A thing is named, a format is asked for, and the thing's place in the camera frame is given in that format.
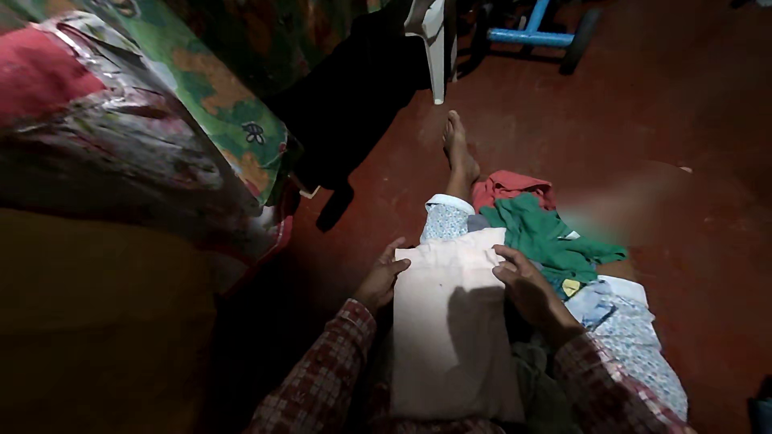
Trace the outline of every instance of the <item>chair leg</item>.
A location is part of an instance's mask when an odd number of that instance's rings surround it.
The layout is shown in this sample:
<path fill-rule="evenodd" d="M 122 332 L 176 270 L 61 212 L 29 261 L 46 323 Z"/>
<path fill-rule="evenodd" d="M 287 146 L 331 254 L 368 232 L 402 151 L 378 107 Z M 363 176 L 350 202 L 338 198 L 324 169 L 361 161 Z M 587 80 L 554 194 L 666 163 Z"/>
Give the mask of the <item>chair leg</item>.
<path fill-rule="evenodd" d="M 434 42 L 427 47 L 429 73 L 435 105 L 445 102 L 445 27 L 440 27 Z"/>

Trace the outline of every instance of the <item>bare foot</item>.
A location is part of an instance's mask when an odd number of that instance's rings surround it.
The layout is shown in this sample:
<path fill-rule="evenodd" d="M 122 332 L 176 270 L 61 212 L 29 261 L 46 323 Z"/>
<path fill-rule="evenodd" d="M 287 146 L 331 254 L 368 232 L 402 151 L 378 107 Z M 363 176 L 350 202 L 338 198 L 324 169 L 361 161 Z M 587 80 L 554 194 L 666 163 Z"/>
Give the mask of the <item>bare foot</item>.
<path fill-rule="evenodd" d="M 455 110 L 448 112 L 448 122 L 445 124 L 442 139 L 445 141 L 444 151 L 450 163 L 450 170 L 463 174 L 469 184 L 477 181 L 480 176 L 480 166 L 469 153 L 466 146 L 466 130 Z"/>

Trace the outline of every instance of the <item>hand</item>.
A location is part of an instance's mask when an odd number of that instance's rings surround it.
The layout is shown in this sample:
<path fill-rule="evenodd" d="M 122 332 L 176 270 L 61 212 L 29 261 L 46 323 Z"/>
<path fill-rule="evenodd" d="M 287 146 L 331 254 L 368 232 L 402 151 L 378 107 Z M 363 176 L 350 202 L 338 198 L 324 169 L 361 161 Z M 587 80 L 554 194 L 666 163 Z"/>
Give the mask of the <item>hand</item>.
<path fill-rule="evenodd" d="M 375 261 L 372 270 L 354 293 L 354 299 L 362 303 L 373 316 L 378 309 L 394 298 L 394 282 L 397 281 L 397 275 L 410 266 L 409 259 L 394 260 L 394 251 L 404 242 L 405 238 L 401 236 L 386 246 L 386 250 Z"/>
<path fill-rule="evenodd" d="M 500 244 L 493 250 L 506 259 L 493 267 L 493 275 L 504 283 L 506 295 L 523 319 L 533 325 L 555 351 L 585 332 L 547 279 L 522 252 Z"/>

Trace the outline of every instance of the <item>concrete floor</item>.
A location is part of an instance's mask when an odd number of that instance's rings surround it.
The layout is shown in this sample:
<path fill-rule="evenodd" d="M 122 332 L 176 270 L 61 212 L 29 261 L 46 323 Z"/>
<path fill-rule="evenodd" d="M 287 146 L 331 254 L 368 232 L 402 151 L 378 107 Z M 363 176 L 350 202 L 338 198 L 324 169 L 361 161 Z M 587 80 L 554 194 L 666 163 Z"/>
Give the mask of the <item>concrete floor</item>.
<path fill-rule="evenodd" d="M 745 400 L 772 373 L 772 8 L 728 3 L 605 3 L 573 76 L 486 57 L 448 84 L 444 105 L 418 91 L 350 176 L 354 200 L 329 232 L 315 221 L 330 193 L 300 203 L 280 256 L 303 270 L 298 300 L 308 300 L 308 318 L 331 316 L 391 240 L 418 243 L 424 201 L 449 173 L 440 138 L 447 110 L 461 114 L 483 174 L 570 182 L 566 168 L 601 154 L 689 166 L 706 204 L 692 231 L 631 255 L 689 395 L 689 421 L 698 432 L 748 432 Z M 567 8 L 565 22 L 577 13 Z"/>

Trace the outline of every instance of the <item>plaid fabric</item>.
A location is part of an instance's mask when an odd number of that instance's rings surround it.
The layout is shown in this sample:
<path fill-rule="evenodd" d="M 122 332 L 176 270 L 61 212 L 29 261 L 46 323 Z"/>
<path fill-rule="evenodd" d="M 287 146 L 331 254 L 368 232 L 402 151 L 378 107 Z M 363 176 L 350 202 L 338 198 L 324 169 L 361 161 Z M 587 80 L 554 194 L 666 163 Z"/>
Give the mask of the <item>plaid fabric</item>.
<path fill-rule="evenodd" d="M 246 432 L 339 432 L 374 336 L 370 312 L 347 300 L 281 386 L 260 402 Z"/>
<path fill-rule="evenodd" d="M 586 433 L 691 432 L 592 333 L 577 336 L 555 354 L 555 375 Z"/>
<path fill-rule="evenodd" d="M 246 432 L 339 432 L 357 376 L 367 361 L 375 320 L 349 299 L 284 382 L 258 405 Z M 555 373 L 586 433 L 693 432 L 591 333 L 576 337 L 555 354 Z M 388 417 L 387 385 L 376 387 L 383 405 L 370 418 L 374 432 L 502 432 L 481 418 L 422 422 Z"/>

